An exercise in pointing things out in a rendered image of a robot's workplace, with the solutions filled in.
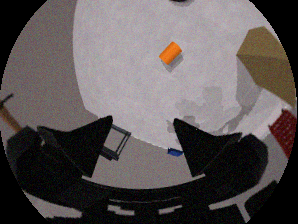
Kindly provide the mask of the orange knob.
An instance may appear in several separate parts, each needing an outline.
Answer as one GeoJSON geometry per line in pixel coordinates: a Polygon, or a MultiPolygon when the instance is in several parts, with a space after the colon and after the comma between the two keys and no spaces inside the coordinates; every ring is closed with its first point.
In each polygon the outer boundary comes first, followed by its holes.
{"type": "Polygon", "coordinates": [[[172,43],[170,43],[158,57],[161,57],[161,59],[164,60],[164,63],[169,65],[170,61],[176,59],[176,56],[180,55],[181,52],[182,49],[180,48],[180,45],[177,45],[172,41],[172,43]]]}

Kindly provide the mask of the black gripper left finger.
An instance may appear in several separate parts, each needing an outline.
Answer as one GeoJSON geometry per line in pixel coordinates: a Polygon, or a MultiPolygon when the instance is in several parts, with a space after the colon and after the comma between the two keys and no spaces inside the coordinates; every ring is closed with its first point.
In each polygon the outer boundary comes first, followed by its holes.
{"type": "Polygon", "coordinates": [[[104,148],[102,145],[108,137],[112,124],[113,115],[108,115],[71,132],[59,132],[44,125],[37,127],[37,132],[40,132],[40,137],[43,137],[43,141],[47,141],[47,144],[63,151],[68,160],[76,165],[78,171],[84,173],[82,176],[92,179],[98,156],[102,151],[101,148],[104,148]]]}

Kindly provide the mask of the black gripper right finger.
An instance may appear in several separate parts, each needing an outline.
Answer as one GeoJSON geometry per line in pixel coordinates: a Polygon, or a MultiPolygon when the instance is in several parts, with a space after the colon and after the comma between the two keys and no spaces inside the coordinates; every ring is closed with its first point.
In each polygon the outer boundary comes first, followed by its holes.
{"type": "Polygon", "coordinates": [[[178,117],[174,117],[173,127],[177,133],[177,139],[180,140],[189,171],[192,172],[190,173],[192,179],[198,175],[204,175],[204,169],[222,153],[222,149],[226,145],[233,144],[234,141],[237,143],[243,135],[242,132],[234,132],[231,135],[213,136],[193,127],[192,124],[186,124],[178,117]]]}

